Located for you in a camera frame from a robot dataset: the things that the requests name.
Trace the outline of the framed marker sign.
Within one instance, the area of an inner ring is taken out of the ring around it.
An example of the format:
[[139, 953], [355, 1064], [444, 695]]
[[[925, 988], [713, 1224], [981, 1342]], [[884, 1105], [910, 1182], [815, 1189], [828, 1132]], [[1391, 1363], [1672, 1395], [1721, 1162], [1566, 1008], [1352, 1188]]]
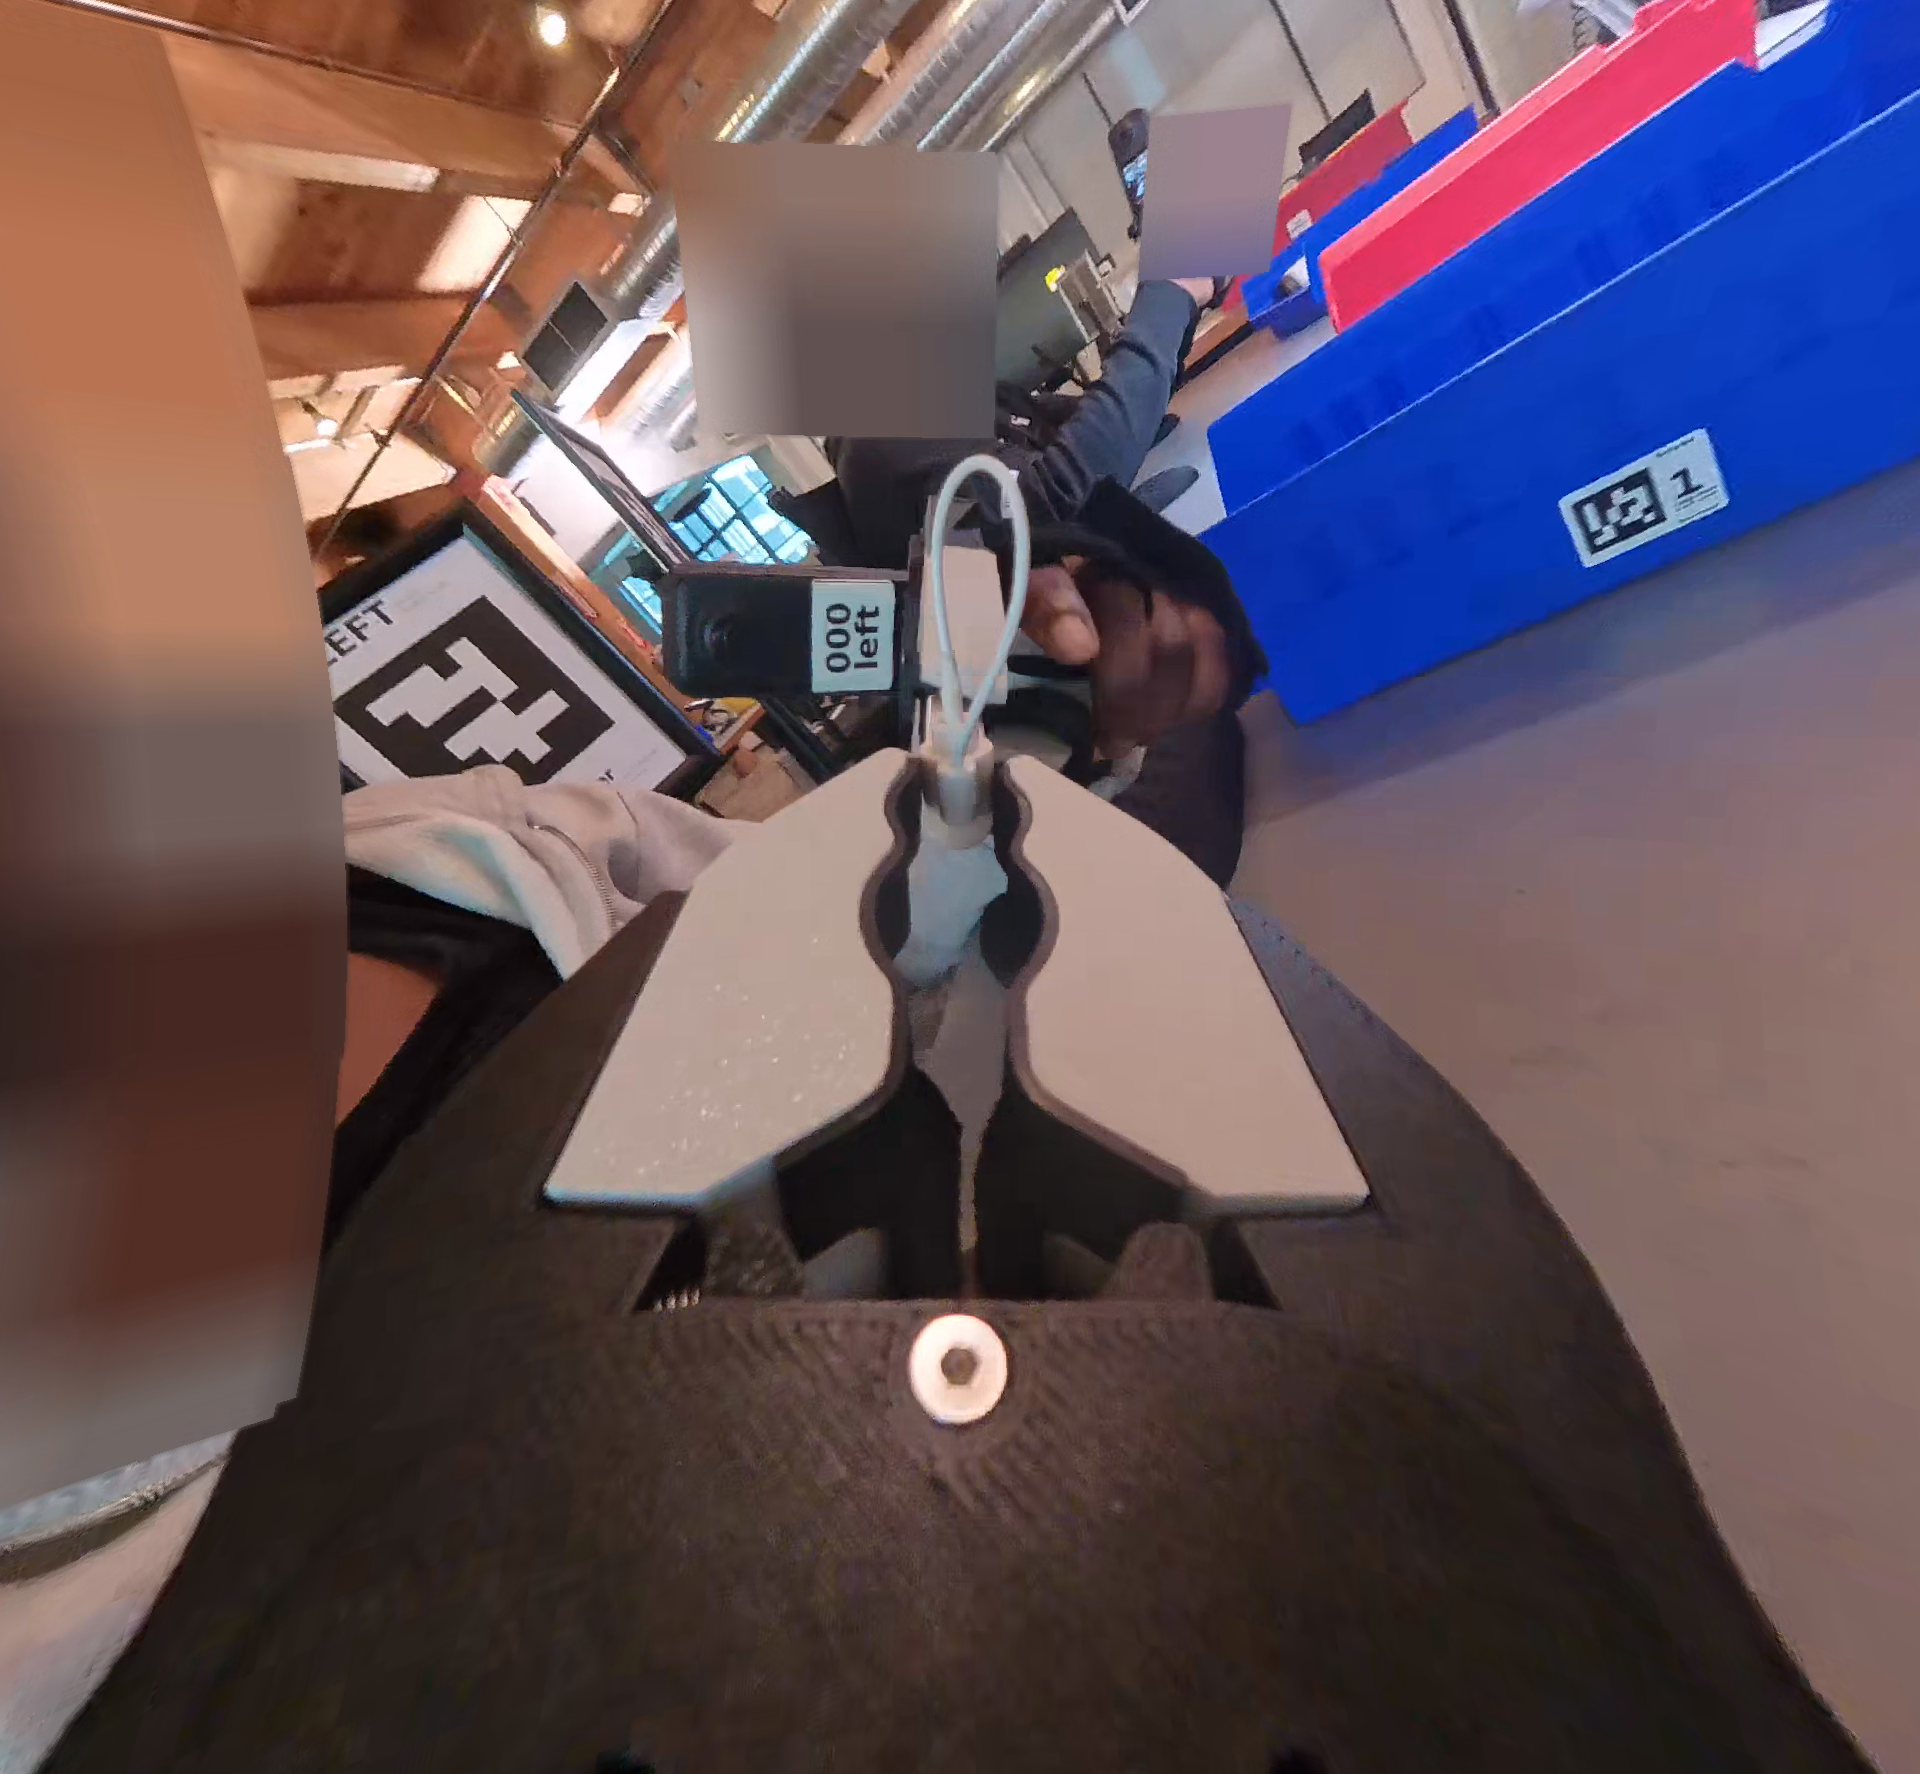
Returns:
[[721, 763], [620, 621], [474, 502], [338, 573], [316, 602], [352, 786], [495, 766], [522, 784], [691, 801]]

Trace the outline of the red plastic bin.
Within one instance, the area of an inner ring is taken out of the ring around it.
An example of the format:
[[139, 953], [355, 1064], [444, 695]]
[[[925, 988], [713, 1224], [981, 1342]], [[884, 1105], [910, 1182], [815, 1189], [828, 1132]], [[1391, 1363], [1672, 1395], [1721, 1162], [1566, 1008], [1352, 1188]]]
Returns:
[[1281, 187], [1274, 254], [1375, 180], [1411, 143], [1404, 101], [1375, 110], [1364, 91], [1341, 108], [1300, 147], [1300, 171]]
[[1758, 0], [1655, 0], [1340, 234], [1320, 286], [1340, 330], [1572, 176], [1725, 65], [1756, 65]]

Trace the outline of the blue bin white tag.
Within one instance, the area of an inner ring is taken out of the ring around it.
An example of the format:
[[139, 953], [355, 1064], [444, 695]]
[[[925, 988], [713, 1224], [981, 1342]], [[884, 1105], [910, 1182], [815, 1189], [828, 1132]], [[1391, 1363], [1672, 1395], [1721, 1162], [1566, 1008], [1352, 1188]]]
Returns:
[[1917, 0], [1826, 0], [1210, 431], [1298, 726], [1916, 460]]

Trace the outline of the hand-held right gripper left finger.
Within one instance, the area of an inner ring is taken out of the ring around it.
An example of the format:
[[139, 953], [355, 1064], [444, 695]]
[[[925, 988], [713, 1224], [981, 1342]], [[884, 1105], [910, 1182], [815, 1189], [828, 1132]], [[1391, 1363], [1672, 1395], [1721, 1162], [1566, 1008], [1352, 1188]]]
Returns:
[[746, 1213], [812, 1263], [878, 1234], [888, 1297], [961, 1287], [961, 1129], [913, 1061], [898, 956], [913, 760], [884, 750], [697, 876], [544, 1182], [545, 1201]]

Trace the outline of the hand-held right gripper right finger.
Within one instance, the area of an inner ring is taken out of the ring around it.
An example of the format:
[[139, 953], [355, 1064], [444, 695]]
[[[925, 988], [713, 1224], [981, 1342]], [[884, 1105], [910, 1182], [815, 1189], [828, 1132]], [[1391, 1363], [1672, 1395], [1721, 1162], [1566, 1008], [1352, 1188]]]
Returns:
[[1039, 760], [995, 768], [1008, 875], [981, 921], [1004, 1079], [977, 1157], [977, 1274], [1044, 1295], [1146, 1226], [1344, 1216], [1369, 1189], [1229, 897]]

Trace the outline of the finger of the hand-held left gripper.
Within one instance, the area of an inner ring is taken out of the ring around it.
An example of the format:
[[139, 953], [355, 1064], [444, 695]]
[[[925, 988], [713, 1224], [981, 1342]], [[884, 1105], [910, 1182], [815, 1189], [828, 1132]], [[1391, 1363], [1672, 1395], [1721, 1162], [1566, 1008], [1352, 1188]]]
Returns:
[[944, 548], [940, 568], [961, 702], [987, 698], [1001, 705], [1009, 695], [1009, 679], [1006, 673], [989, 673], [1006, 619], [995, 553], [986, 548]]

